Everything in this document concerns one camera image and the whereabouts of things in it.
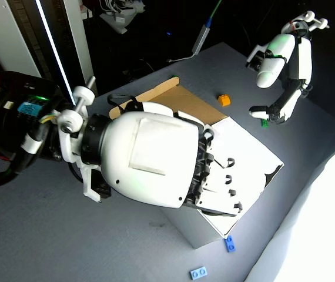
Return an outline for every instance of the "sticker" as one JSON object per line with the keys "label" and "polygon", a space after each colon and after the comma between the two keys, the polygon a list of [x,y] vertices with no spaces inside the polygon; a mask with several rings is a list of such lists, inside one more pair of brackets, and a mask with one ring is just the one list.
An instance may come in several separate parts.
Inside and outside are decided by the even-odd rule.
{"label": "sticker", "polygon": [[9,110],[10,108],[12,108],[13,105],[13,102],[7,101],[3,108]]}
{"label": "sticker", "polygon": [[29,116],[38,116],[39,111],[42,109],[41,105],[24,102],[20,105],[17,111],[26,113]]}

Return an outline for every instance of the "blue label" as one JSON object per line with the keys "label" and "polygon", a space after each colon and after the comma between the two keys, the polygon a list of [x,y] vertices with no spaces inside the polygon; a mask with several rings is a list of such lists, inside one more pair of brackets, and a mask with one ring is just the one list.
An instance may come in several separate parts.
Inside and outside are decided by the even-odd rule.
{"label": "blue label", "polygon": [[21,113],[26,113],[29,116],[38,116],[38,113],[41,109],[42,109],[41,105],[24,102],[23,104],[20,105],[17,111]]}

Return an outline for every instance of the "white light strip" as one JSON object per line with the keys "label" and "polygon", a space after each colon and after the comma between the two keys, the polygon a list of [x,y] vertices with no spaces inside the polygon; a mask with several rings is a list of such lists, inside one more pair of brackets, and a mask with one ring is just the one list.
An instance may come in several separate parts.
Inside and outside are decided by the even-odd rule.
{"label": "white light strip", "polygon": [[51,47],[52,47],[52,51],[54,52],[56,62],[58,63],[58,66],[61,70],[63,80],[66,83],[66,87],[68,89],[69,96],[71,97],[72,103],[74,105],[76,105],[75,100],[72,96],[71,88],[69,87],[69,83],[68,83],[68,80],[67,80],[67,77],[66,77],[66,73],[64,72],[64,69],[63,69],[63,66],[62,66],[61,59],[59,58],[58,51],[56,50],[56,47],[55,47],[55,44],[54,44],[54,40],[52,39],[51,32],[50,32],[50,29],[49,29],[49,26],[48,26],[48,22],[46,20],[45,13],[43,12],[43,9],[42,9],[42,6],[41,6],[41,2],[39,0],[36,0],[36,4],[37,4],[37,7],[38,7],[39,14],[41,15],[43,25],[45,26],[46,33],[48,34],[48,38],[49,38],[49,41],[50,41],[50,44],[51,44]]}

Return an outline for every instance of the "robotic hand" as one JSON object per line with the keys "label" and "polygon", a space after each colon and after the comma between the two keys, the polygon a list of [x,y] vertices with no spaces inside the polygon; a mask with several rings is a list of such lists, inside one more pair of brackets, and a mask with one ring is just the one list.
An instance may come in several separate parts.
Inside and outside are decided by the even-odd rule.
{"label": "robotic hand", "polygon": [[111,188],[139,202],[201,209],[237,216],[242,205],[229,188],[234,160],[221,167],[212,150],[214,131],[199,119],[135,98],[114,120],[88,116],[95,99],[86,87],[73,91],[76,106],[47,80],[0,74],[0,158],[10,162],[0,185],[16,178],[36,158],[76,163],[85,196],[101,202]]}
{"label": "robotic hand", "polygon": [[314,12],[307,11],[285,24],[281,34],[269,44],[256,45],[247,58],[246,67],[258,72],[257,86],[268,88],[280,77],[284,92],[269,107],[251,107],[251,116],[283,123],[291,117],[298,98],[308,95],[312,88],[310,34],[317,28],[329,28],[328,20],[318,20]]}

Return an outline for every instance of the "white curtain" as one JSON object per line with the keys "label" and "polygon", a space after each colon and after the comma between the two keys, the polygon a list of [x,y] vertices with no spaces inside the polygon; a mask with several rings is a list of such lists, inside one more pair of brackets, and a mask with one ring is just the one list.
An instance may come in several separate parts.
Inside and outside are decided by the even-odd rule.
{"label": "white curtain", "polygon": [[314,172],[246,282],[335,281],[335,154]]}

